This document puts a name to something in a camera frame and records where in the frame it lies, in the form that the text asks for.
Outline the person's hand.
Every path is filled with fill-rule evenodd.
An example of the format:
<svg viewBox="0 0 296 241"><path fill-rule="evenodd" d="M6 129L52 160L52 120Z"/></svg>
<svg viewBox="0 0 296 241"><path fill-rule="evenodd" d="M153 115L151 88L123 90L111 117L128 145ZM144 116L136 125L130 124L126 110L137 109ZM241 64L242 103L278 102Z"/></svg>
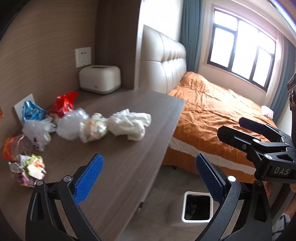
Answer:
<svg viewBox="0 0 296 241"><path fill-rule="evenodd" d="M291 183L290 189L292 190L292 192L296 193L296 183Z"/></svg>

